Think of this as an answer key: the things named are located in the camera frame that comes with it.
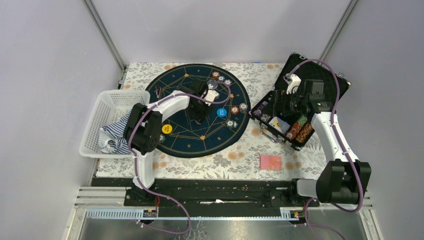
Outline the blue dealer button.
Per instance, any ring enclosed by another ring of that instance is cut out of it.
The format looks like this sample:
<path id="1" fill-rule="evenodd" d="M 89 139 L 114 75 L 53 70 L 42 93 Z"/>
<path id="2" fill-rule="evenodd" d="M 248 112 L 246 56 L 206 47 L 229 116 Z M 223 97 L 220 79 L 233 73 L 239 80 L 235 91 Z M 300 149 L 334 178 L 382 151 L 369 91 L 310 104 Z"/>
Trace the blue dealer button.
<path id="1" fill-rule="evenodd" d="M 219 108 L 216 111 L 218 117 L 224 118 L 227 116 L 227 110 L 225 108 Z"/>

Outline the red five chip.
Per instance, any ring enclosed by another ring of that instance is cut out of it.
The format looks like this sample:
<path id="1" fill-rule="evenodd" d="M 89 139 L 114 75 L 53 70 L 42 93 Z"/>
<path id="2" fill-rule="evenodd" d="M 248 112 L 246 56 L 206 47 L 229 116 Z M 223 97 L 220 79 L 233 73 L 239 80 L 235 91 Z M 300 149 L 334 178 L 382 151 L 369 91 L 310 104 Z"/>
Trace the red five chip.
<path id="1" fill-rule="evenodd" d="M 213 72 L 212 72 L 212 77 L 213 77 L 214 79 L 217 79 L 219 76 L 220 76 L 220 73 L 219 73 L 218 71 L 213 71 Z"/>
<path id="2" fill-rule="evenodd" d="M 232 114 L 236 115 L 236 114 L 238 114 L 238 113 L 240 112 L 240 109 L 239 109 L 239 107 L 238 107 L 238 106 L 232 106 L 232 107 L 230 108 L 230 112 L 231 112 Z"/>

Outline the yellow dealer button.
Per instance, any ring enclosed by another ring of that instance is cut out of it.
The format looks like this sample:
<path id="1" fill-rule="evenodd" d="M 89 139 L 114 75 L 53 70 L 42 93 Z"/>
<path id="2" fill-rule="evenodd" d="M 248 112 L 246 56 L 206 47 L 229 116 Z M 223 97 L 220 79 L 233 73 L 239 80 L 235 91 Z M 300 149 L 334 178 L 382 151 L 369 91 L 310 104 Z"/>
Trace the yellow dealer button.
<path id="1" fill-rule="evenodd" d="M 171 124 L 164 124 L 161 128 L 161 131 L 165 135 L 169 135 L 173 131 L 173 126 Z"/>

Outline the red card deck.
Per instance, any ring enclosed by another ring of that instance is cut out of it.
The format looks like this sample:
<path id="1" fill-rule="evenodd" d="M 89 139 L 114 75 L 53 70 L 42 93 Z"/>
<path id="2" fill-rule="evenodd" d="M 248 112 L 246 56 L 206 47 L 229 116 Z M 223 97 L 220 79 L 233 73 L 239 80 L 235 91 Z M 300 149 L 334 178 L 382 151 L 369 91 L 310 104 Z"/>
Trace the red card deck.
<path id="1" fill-rule="evenodd" d="M 259 167 L 261 170 L 282 170 L 282 157 L 278 155 L 261 155 Z"/>

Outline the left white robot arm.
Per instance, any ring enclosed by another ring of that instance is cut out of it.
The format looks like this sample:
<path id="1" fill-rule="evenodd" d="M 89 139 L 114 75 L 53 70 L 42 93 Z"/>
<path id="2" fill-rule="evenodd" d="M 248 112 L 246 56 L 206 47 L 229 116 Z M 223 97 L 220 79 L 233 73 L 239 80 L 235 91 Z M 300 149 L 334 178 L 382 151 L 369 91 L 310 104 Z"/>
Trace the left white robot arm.
<path id="1" fill-rule="evenodd" d="M 142 205 L 148 206 L 155 200 L 155 192 L 150 188 L 155 181 L 152 152 L 160 143 L 162 123 L 183 110 L 201 122 L 219 96 L 208 84 L 195 80 L 192 85 L 179 86 L 156 102 L 133 106 L 123 137 L 134 159 L 133 184 L 139 188 L 135 197 Z"/>

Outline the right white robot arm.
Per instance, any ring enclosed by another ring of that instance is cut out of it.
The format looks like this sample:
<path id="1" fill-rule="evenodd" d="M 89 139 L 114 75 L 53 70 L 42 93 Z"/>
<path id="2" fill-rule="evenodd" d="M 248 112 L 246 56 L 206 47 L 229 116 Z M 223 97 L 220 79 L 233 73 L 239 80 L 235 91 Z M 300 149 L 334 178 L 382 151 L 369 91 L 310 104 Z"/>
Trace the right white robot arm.
<path id="1" fill-rule="evenodd" d="M 340 128 L 336 113 L 341 96 L 339 81 L 335 81 L 335 89 L 329 93 L 323 80 L 301 80 L 295 74 L 283 79 L 283 113 L 307 117 L 327 161 L 318 179 L 294 178 L 286 193 L 287 201 L 293 206 L 316 199 L 336 207 L 343 204 L 360 207 L 372 169 L 369 163 L 359 160 Z"/>

